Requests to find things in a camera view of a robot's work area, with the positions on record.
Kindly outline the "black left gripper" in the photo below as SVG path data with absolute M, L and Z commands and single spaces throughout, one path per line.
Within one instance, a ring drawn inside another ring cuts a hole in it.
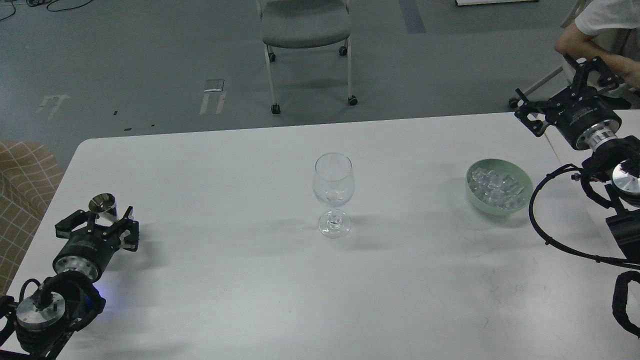
M 119 249 L 130 252 L 138 250 L 140 224 L 134 219 L 134 207 L 129 206 L 122 218 L 103 230 L 75 230 L 82 224 L 94 224 L 96 212 L 76 210 L 55 224 L 55 236 L 67 239 L 55 256 L 52 268 L 56 274 L 75 271 L 90 281 L 98 281 L 110 260 Z

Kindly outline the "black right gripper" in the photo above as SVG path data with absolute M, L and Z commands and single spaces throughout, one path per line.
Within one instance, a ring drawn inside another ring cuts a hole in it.
M 514 116 L 535 137 L 542 137 L 549 126 L 555 126 L 574 150 L 587 150 L 591 146 L 586 133 L 592 127 L 603 124 L 613 133 L 620 129 L 622 119 L 601 97 L 622 99 L 623 92 L 618 90 L 622 80 L 599 56 L 581 62 L 569 54 L 563 58 L 574 70 L 569 85 L 546 101 L 530 101 L 516 88 L 522 104 L 516 107 Z

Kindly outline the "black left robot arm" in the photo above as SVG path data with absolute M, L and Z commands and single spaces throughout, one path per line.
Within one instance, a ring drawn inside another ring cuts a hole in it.
M 1 342 L 15 336 L 22 352 L 1 351 L 3 360 L 55 360 L 77 332 L 90 325 L 106 306 L 96 288 L 118 250 L 138 250 L 140 226 L 133 207 L 119 218 L 115 211 L 76 210 L 55 224 L 66 244 L 52 261 L 54 276 L 26 280 L 18 299 L 1 297 L 6 324 Z

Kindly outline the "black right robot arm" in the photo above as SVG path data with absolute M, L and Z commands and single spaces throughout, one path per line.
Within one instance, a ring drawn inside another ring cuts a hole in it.
M 514 114 L 536 137 L 541 137 L 549 126 L 553 126 L 574 150 L 591 150 L 592 154 L 581 166 L 569 163 L 547 174 L 533 189 L 528 203 L 528 216 L 535 232 L 546 245 L 569 255 L 625 269 L 615 280 L 612 315 L 624 330 L 637 337 L 639 326 L 630 321 L 627 299 L 629 284 L 640 280 L 640 142 L 635 136 L 617 135 L 622 119 L 602 98 L 598 89 L 588 84 L 590 73 L 597 72 L 596 83 L 604 91 L 612 91 L 620 86 L 621 79 L 608 68 L 606 62 L 598 56 L 578 62 L 567 54 L 564 59 L 574 69 L 572 82 L 546 101 L 530 101 L 523 91 L 517 89 L 522 103 Z M 623 253 L 622 258 L 573 249 L 553 239 L 537 223 L 534 205 L 539 191 L 548 182 L 566 173 L 580 183 L 585 195 L 597 205 L 615 210 L 615 214 L 605 222 Z

